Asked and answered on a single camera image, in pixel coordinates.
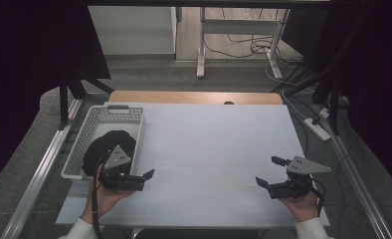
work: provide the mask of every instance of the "electrical outlet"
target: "electrical outlet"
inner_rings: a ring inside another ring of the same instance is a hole
[[[319,124],[313,124],[312,119],[305,119],[304,124],[306,124],[322,141],[327,141],[330,139],[329,133],[327,133]]]

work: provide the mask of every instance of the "white wall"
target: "white wall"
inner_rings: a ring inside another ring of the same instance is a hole
[[[89,8],[105,55],[175,53],[175,8]]]

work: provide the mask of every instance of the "table surface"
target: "table surface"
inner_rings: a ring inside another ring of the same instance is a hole
[[[287,209],[255,181],[255,176],[270,183],[287,179],[286,170],[271,162],[272,155],[302,156],[288,109],[277,97],[114,92],[109,104],[144,108],[145,137],[135,174],[152,168],[155,173],[143,191],[118,202],[101,223],[143,228],[293,226]],[[151,103],[139,103],[143,99]],[[205,104],[207,99],[213,104]],[[223,106],[224,100],[251,104]],[[76,221],[87,188],[86,182],[73,183],[57,223]],[[329,224],[325,213],[321,220]]]
[[[276,93],[218,93],[218,92],[151,92],[115,91],[110,102],[165,103],[165,104],[223,104],[236,105],[282,105]]]

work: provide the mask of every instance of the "black cloth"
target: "black cloth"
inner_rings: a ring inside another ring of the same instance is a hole
[[[77,69],[109,79],[89,9],[80,1],[0,1],[0,171],[31,126],[44,92]]]
[[[112,130],[91,142],[83,159],[84,165],[82,169],[85,174],[93,176],[97,169],[99,159],[104,157],[108,151],[113,151],[118,145],[127,156],[133,158],[136,140],[127,131]]]
[[[377,2],[339,75],[352,127],[392,176],[392,1]]]

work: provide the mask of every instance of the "hand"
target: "hand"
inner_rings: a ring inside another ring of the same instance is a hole
[[[127,197],[134,193],[134,191],[115,191],[112,189],[107,189],[100,185],[100,182],[97,181],[97,199],[98,199],[98,217],[104,216],[106,213],[112,210],[114,205],[122,198]],[[92,191],[94,190],[93,181],[90,181],[90,187],[88,192],[88,200],[85,206],[84,212],[81,215],[82,220],[92,224],[93,216],[92,216]]]
[[[317,196],[311,191],[306,196],[298,199],[281,198],[280,202],[289,209],[298,222],[318,217]]]

